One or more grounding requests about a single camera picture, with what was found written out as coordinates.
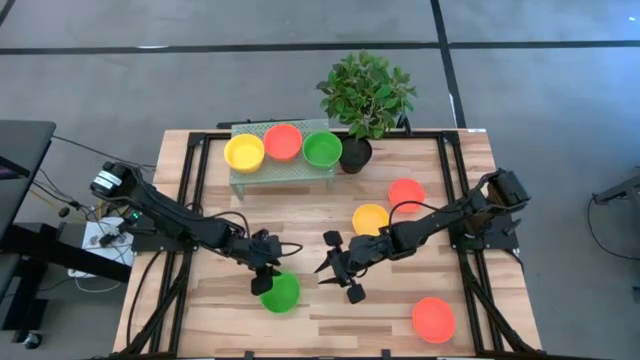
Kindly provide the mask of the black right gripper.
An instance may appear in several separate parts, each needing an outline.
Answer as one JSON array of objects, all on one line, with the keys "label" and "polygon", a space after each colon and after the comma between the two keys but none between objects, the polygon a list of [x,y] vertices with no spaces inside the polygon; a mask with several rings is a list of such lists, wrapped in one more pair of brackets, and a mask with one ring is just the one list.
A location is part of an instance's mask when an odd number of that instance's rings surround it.
[{"label": "black right gripper", "polygon": [[360,277],[360,272],[365,275],[371,266],[393,255],[394,246],[391,237],[388,234],[359,235],[351,239],[347,250],[341,248],[343,240],[338,231],[327,231],[323,234],[323,238],[330,250],[315,273],[330,268],[333,276],[319,281],[318,284],[336,284],[341,288],[347,288],[346,294],[351,304],[363,301],[366,293],[356,279]]}]

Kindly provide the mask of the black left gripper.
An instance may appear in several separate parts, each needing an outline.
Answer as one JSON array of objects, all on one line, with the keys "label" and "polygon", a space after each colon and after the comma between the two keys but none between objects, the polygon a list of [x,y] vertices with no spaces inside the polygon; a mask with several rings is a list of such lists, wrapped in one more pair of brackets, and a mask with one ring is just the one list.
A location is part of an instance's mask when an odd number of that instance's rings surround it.
[{"label": "black left gripper", "polygon": [[261,229],[242,243],[239,257],[255,273],[251,280],[251,293],[262,295],[273,287],[273,277],[281,272],[274,268],[280,265],[283,256],[282,244],[277,235]]}]

